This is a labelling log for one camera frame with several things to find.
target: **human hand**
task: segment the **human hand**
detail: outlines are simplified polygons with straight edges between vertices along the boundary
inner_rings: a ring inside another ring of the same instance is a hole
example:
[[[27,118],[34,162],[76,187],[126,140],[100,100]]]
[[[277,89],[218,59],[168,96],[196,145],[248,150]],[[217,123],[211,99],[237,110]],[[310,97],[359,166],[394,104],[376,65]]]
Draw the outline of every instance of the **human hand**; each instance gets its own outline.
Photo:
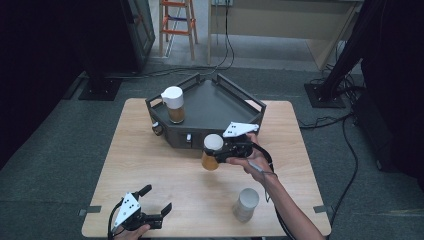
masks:
[[[146,224],[139,227],[134,231],[124,230],[122,226],[119,226],[116,230],[117,234],[113,238],[114,240],[137,240],[141,235],[145,234],[150,229],[150,225]]]
[[[248,133],[247,137],[250,139],[250,141],[258,143],[258,137],[253,133]],[[265,184],[265,173],[272,173],[271,167],[268,165],[268,161],[265,159],[264,155],[258,151],[257,149],[253,148],[252,154],[247,158],[237,158],[237,157],[230,157],[226,159],[226,162],[232,165],[240,165],[244,168],[244,171],[248,174],[251,174],[253,179],[261,183],[262,185]],[[262,168],[264,172],[259,172],[257,169],[253,168],[249,162],[257,165],[258,167]]]

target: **wooden step ladder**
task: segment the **wooden step ladder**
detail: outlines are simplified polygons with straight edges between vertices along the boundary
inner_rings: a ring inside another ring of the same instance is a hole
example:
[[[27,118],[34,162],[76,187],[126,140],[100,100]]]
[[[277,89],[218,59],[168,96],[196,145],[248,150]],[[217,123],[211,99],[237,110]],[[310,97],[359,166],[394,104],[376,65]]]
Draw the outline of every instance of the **wooden step ladder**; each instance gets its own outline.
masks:
[[[184,8],[186,17],[173,17],[169,15],[169,7],[173,8]],[[169,29],[169,22],[187,22],[187,30],[174,30]],[[168,0],[160,0],[159,7],[159,53],[163,57],[163,35],[166,35],[166,42],[169,42],[169,35],[185,35],[188,36],[191,51],[191,60],[194,60],[194,46],[193,46],[193,34],[196,44],[197,41],[197,30],[196,30],[196,18],[194,16],[193,0],[183,0],[181,2],[172,2]]]

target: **gray carpet floor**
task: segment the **gray carpet floor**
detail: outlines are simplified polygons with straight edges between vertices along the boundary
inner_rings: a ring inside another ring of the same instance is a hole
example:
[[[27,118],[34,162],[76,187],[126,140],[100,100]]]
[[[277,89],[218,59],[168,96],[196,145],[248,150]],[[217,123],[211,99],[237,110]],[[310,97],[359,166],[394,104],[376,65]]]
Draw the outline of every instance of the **gray carpet floor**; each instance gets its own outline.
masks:
[[[170,67],[149,63],[144,73]],[[345,109],[311,107],[303,84],[320,78],[319,72],[230,68],[220,73],[259,99],[290,101],[304,123],[350,111],[347,99]],[[0,239],[85,239],[78,212],[90,204],[125,101],[150,97],[185,77],[125,79],[111,102],[78,100],[81,84],[70,100],[60,101],[0,172]],[[368,140],[353,123],[348,119],[345,130],[359,167],[331,239],[424,239],[424,193],[414,178],[380,172]],[[323,201],[335,206],[355,168],[342,123],[302,135]]]

